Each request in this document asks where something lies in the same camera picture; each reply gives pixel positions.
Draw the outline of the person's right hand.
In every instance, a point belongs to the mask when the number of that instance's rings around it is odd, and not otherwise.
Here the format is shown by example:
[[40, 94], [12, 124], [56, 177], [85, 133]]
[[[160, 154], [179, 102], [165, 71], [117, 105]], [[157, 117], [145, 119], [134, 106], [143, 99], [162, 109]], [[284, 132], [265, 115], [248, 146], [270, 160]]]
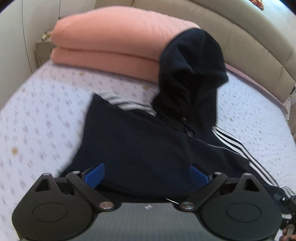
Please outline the person's right hand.
[[286, 233], [287, 233], [287, 229], [285, 228], [282, 231], [282, 235], [280, 236], [279, 241], [286, 241], [288, 239], [288, 237], [286, 236]]

